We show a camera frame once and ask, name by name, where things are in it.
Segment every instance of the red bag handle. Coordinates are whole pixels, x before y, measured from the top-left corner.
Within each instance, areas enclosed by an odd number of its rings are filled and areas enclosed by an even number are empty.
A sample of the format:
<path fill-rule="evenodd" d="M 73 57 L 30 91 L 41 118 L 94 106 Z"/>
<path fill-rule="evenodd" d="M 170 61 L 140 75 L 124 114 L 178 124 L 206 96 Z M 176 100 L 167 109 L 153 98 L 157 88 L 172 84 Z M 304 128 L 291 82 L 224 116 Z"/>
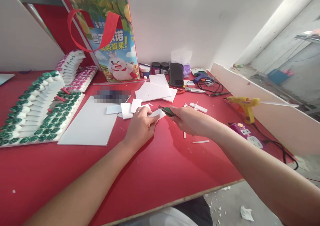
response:
<path fill-rule="evenodd" d="M 105 24 L 105 27 L 103 30 L 103 36 L 102 36 L 102 40 L 101 40 L 101 44 L 100 44 L 99 48 L 97 48 L 96 50 L 88 50 L 87 48 L 85 48 L 81 44 L 79 44 L 72 36 L 72 32 L 71 32 L 72 19 L 77 12 L 81 12 L 82 15 L 84 16 L 84 18 L 86 19 L 86 22 L 90 22 L 89 25 L 94 26 L 88 12 L 86 12 L 82 9 L 72 9 L 70 11 L 70 13 L 68 14 L 68 19 L 67 19 L 68 29 L 69 29 L 69 33 L 71 35 L 71 38 L 77 47 L 79 47 L 80 49 L 82 49 L 85 52 L 92 53 L 92 52 L 95 52 L 95 51 L 107 46 L 112 41 L 112 39 L 114 37 L 114 33 L 116 32 L 116 29 L 117 29 L 117 24 L 120 19 L 120 15 L 112 13 L 112 12 L 108 12 L 108 16 L 106 19 L 106 24 Z"/>

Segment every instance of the jar lid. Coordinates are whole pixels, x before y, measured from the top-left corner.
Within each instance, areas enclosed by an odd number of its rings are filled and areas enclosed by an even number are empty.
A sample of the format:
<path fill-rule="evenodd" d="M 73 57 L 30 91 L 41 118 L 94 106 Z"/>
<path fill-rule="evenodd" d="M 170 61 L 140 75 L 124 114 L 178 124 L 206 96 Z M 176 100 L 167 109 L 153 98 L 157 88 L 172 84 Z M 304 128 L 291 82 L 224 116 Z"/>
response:
<path fill-rule="evenodd" d="M 166 62 L 162 62 L 160 67 L 161 68 L 169 68 L 169 64 Z"/>
<path fill-rule="evenodd" d="M 155 68 L 160 68 L 160 63 L 158 63 L 158 62 L 152 62 L 151 66 L 152 66 L 152 67 L 155 67 Z"/>
<path fill-rule="evenodd" d="M 144 66 L 144 65 L 139 65 L 140 71 L 143 73 L 147 73 L 150 71 L 150 67 Z"/>

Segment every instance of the shopping bag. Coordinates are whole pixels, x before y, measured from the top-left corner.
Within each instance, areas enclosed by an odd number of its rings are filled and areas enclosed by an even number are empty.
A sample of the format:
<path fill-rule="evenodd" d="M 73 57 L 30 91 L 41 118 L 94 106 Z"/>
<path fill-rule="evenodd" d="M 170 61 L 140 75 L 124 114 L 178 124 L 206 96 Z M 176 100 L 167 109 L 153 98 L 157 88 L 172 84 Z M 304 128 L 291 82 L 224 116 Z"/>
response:
<path fill-rule="evenodd" d="M 78 20 L 108 82 L 140 79 L 128 0 L 65 0 L 68 28 Z"/>

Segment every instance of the cartoon character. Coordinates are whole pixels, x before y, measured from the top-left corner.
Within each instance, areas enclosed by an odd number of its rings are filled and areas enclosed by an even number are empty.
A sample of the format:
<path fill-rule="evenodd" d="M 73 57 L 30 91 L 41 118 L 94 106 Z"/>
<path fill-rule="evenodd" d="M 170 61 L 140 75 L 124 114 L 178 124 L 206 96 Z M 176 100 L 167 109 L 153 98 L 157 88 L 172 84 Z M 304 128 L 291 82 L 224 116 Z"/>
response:
<path fill-rule="evenodd" d="M 133 72 L 133 62 L 126 63 L 123 59 L 117 57 L 117 53 L 108 53 L 109 71 L 113 74 L 116 80 L 124 81 L 137 78 L 138 76 Z"/>

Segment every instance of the paint jar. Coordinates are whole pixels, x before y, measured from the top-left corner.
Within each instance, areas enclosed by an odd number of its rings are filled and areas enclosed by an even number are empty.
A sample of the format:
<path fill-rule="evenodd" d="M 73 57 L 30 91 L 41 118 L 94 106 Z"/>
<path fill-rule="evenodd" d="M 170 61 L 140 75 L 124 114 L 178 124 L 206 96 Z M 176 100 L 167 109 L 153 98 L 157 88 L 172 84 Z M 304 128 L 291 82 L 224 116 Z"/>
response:
<path fill-rule="evenodd" d="M 161 71 L 160 73 L 163 73 L 163 74 L 167 75 L 168 72 L 169 72 L 169 64 L 166 63 L 166 62 L 161 63 L 160 71 Z"/>
<path fill-rule="evenodd" d="M 143 66 L 143 65 L 139 65 L 139 69 L 140 69 L 140 73 L 141 73 L 141 78 L 143 78 L 143 77 L 147 77 L 147 78 L 149 78 L 149 76 L 150 76 L 150 67 L 147 67 L 147 66 Z"/>
<path fill-rule="evenodd" d="M 151 66 L 151 73 L 152 74 L 160 74 L 160 63 L 158 62 L 152 62 Z"/>

